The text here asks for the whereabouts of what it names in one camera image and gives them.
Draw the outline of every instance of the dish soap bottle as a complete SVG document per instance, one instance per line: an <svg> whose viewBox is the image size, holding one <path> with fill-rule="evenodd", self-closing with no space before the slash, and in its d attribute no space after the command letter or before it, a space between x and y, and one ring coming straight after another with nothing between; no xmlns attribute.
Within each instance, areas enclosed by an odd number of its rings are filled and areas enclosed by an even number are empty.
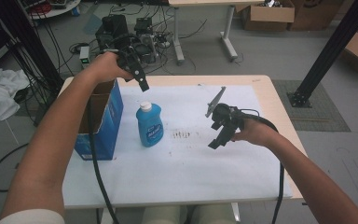
<svg viewBox="0 0 358 224"><path fill-rule="evenodd" d="M141 137L142 145L145 147L152 147L164 134L161 118L161 107L150 102L142 102L140 108L136 112L138 119L139 136Z"/></svg>

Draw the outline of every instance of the blue cardboard box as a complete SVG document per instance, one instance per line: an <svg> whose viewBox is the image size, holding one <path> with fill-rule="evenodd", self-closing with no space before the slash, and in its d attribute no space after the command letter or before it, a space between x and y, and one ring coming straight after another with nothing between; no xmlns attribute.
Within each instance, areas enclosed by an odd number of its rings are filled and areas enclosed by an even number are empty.
<svg viewBox="0 0 358 224"><path fill-rule="evenodd" d="M110 161L113 159L123 112L118 82L114 80L99 84L90 99L97 160ZM75 151L83 160L92 160L87 108L80 124Z"/></svg>

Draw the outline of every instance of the person's right hand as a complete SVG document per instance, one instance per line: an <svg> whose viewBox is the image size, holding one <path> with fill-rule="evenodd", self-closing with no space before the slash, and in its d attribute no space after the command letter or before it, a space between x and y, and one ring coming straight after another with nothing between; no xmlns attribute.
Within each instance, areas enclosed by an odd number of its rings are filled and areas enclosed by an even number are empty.
<svg viewBox="0 0 358 224"><path fill-rule="evenodd" d="M118 67L118 56L112 52L98 55L94 61L85 69L96 78L97 83L111 81L117 77L133 79L133 76Z"/></svg>
<svg viewBox="0 0 358 224"><path fill-rule="evenodd" d="M248 141L254 145L265 147L269 139L277 134L266 124L253 119L243 120L243 129L239 133L235 133L231 141Z"/></svg>

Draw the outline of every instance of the forearm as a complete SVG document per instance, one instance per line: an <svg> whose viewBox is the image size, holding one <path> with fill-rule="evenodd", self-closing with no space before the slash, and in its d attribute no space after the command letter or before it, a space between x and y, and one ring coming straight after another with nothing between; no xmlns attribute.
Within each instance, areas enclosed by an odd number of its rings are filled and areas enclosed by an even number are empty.
<svg viewBox="0 0 358 224"><path fill-rule="evenodd" d="M77 75L48 110L12 181L2 217L35 207L63 213L62 181L83 111L96 85L89 71ZM24 195L30 199L20 198Z"/></svg>
<svg viewBox="0 0 358 224"><path fill-rule="evenodd" d="M280 134L267 147L293 178L319 223L358 223L358 207L334 181Z"/></svg>

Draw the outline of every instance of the white bottle cap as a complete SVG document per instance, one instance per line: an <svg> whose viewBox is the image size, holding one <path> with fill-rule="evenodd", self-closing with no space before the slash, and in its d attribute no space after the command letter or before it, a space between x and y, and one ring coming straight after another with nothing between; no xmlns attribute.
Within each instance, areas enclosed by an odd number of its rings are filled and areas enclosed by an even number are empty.
<svg viewBox="0 0 358 224"><path fill-rule="evenodd" d="M152 109L152 104L148 101L141 102L141 109L144 112L149 112Z"/></svg>

